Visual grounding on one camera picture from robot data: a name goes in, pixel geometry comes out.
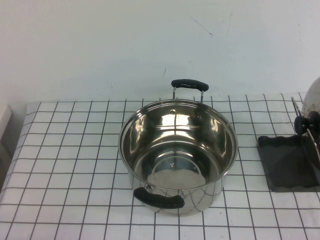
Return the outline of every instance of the stainless steel pot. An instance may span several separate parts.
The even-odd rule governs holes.
[[[208,208],[235,162],[238,143],[228,120],[203,104],[205,83],[172,81],[173,99],[134,113],[119,135],[134,197],[155,212],[190,215]],[[176,88],[201,91],[201,103],[175,98]]]

